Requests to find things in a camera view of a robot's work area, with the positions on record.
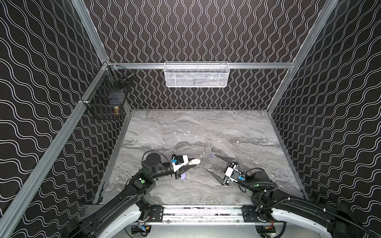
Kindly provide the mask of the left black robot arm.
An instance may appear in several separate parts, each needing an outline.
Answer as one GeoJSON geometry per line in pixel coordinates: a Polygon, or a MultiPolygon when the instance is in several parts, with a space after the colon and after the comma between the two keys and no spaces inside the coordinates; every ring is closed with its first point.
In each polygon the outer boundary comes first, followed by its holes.
{"type": "Polygon", "coordinates": [[[172,155],[150,150],[144,153],[142,168],[129,179],[125,188],[99,210],[83,219],[69,233],[70,238],[111,238],[127,225],[149,219],[150,204],[143,201],[156,186],[160,177],[174,176],[180,179],[189,169],[200,163],[199,158],[172,155]]]}

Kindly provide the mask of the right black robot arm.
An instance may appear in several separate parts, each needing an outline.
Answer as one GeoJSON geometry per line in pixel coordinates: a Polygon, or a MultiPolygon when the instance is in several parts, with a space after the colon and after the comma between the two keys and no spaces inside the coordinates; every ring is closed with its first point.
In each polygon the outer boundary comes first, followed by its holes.
{"type": "Polygon", "coordinates": [[[361,238],[379,235],[365,228],[350,209],[342,204],[322,204],[299,198],[282,191],[264,169],[254,167],[245,172],[233,158],[213,155],[227,162],[224,176],[208,169],[221,185],[237,184],[241,190],[251,193],[253,212],[245,218],[254,217],[263,222],[290,223],[320,234],[324,238],[361,238]]]}

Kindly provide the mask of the beige earbud charging case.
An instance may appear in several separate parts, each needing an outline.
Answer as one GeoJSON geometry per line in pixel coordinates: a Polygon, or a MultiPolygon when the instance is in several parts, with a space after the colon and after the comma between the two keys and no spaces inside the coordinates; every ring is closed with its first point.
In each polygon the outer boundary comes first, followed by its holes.
{"type": "Polygon", "coordinates": [[[200,159],[194,158],[194,159],[189,160],[188,165],[198,165],[200,163],[201,163],[200,159]]]}

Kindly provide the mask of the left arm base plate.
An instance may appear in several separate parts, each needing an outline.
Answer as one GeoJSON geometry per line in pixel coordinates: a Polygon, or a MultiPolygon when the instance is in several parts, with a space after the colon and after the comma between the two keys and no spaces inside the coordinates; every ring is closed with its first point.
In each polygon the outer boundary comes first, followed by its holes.
{"type": "Polygon", "coordinates": [[[150,205],[142,212],[143,222],[162,222],[164,207],[161,205],[150,205]]]}

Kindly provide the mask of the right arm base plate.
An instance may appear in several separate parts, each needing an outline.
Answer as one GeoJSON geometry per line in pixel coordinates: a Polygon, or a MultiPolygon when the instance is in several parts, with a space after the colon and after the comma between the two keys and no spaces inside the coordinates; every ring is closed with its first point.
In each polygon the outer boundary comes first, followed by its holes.
{"type": "Polygon", "coordinates": [[[268,218],[258,211],[256,206],[243,205],[242,206],[242,216],[244,223],[267,223],[268,218]]]}

